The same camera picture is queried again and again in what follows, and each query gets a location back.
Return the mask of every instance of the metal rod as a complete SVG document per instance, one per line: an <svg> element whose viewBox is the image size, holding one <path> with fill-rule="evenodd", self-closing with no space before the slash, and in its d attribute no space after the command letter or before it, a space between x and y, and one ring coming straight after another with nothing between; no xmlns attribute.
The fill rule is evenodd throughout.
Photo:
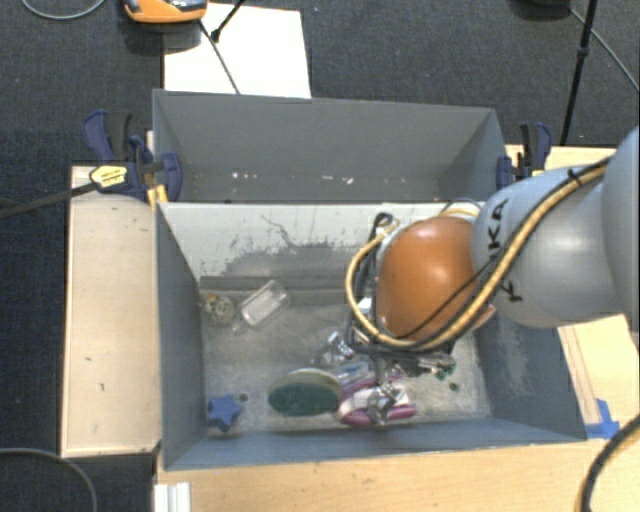
<svg viewBox="0 0 640 512"><path fill-rule="evenodd" d="M567 137L569 136L569 128L571 127L571 120L573 118L573 109L576 105L578 88L580 87L580 78L582 77L582 68L584 66L585 59L589 55L589 38L591 37L593 19L596 15L597 5L598 0L589 0L587 16L585 18L584 28L582 29L582 37L580 38L580 45L578 46L576 68L573 73L573 83L571 84L571 92L569 93L569 102L567 103L567 110L564 115L562 135L560 136L561 146L564 146L567 143Z"/></svg>
<svg viewBox="0 0 640 512"><path fill-rule="evenodd" d="M199 24L200 24L200 30L202 31L204 36L207 38L207 41L209 41L209 43L211 43L211 47L213 48L213 51L216 53L216 56L218 57L218 61L220 62L220 65L222 66L222 69L224 70L225 74L227 75L227 78L229 79L229 83L231 84L231 87L233 87L233 90L235 91L235 93L239 95L240 94L240 89L238 89L238 85L236 84L235 80L233 79L233 75L229 71L229 68L227 67L226 62L222 58L222 54L220 53L220 50L218 50L218 44L213 40L213 37L211 37L211 34L213 34L213 32L211 34L209 34L207 32L207 28L204 26L204 23L202 23L202 20L199 21Z"/></svg>
<svg viewBox="0 0 640 512"><path fill-rule="evenodd" d="M213 39L216 43L220 42L220 34L222 33L222 29L227 26L227 23L231 21L234 14L240 9L240 6L245 2L245 0L238 0L236 4L231 9L231 12L227 14L227 17L220 23L220 26L211 32L211 39Z"/></svg>

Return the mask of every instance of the small items in bin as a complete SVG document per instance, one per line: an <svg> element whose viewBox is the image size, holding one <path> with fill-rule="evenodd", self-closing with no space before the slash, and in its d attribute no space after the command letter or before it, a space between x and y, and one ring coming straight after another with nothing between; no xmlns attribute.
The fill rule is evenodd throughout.
<svg viewBox="0 0 640 512"><path fill-rule="evenodd" d="M320 368L332 368L352 360L354 354L353 349L345 343L338 331L334 331L311 359L311 364Z"/></svg>
<svg viewBox="0 0 640 512"><path fill-rule="evenodd" d="M394 382L397 378L382 386L371 378L345 387L336 419L353 427L368 427L413 417L416 406L409 402L404 387Z"/></svg>
<svg viewBox="0 0 640 512"><path fill-rule="evenodd" d="M347 361L339 366L330 368L328 371L338 379L338 382L343 387L373 375L369 368L369 361L366 359Z"/></svg>
<svg viewBox="0 0 640 512"><path fill-rule="evenodd" d="M242 412L230 393L224 396L214 396L207 406L209 411L208 424L223 433L228 433Z"/></svg>
<svg viewBox="0 0 640 512"><path fill-rule="evenodd" d="M285 310L290 302L284 287L272 279L238 306L233 332L240 334L247 327L257 329Z"/></svg>
<svg viewBox="0 0 640 512"><path fill-rule="evenodd" d="M303 368L288 373L271 385L269 405L283 416L316 416L335 411L342 386L329 372Z"/></svg>
<svg viewBox="0 0 640 512"><path fill-rule="evenodd" d="M208 315L213 325L225 327L231 325L236 316L236 305L231 297L212 293L207 297L203 311Z"/></svg>

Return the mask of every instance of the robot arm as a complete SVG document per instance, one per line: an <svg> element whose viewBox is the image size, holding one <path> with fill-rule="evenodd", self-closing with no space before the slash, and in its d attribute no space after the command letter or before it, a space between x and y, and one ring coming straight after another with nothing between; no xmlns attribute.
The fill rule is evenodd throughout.
<svg viewBox="0 0 640 512"><path fill-rule="evenodd" d="M575 172L545 172L492 196L474 223L474 268L502 250L534 207ZM624 313L637 333L638 128L606 163L602 179L584 184L569 179L579 187L527 238L492 303L532 327Z"/></svg>

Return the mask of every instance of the blue clamp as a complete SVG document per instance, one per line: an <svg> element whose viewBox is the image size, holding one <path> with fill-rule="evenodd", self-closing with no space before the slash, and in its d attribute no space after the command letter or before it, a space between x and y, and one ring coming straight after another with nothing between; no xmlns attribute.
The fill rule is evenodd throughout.
<svg viewBox="0 0 640 512"><path fill-rule="evenodd" d="M145 175L153 174L154 184L167 188L169 201L176 201L182 187L182 168L175 152L163 153L160 162L154 163L153 153L138 135L127 137L129 112L93 112L82 123L85 144L91 149L101 165L114 164L124 169L123 178L105 185L96 183L101 193L123 194L139 201L146 201L148 184Z"/></svg>
<svg viewBox="0 0 640 512"><path fill-rule="evenodd" d="M551 153L551 132L542 123L521 123L524 151L518 153L517 166L504 155L498 158L496 167L496 188L500 190L514 181L532 176L533 171L544 170L547 157Z"/></svg>

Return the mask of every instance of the blue tape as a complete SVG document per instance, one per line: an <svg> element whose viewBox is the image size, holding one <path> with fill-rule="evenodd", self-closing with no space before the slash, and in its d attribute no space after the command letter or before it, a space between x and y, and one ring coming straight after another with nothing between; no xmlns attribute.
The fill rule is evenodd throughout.
<svg viewBox="0 0 640 512"><path fill-rule="evenodd" d="M587 435L589 439L611 439L618 430L620 430L620 423L611 419L611 413L609 412L609 405L605 400L596 398L596 404L600 410L600 416L602 417L601 423L585 425Z"/></svg>

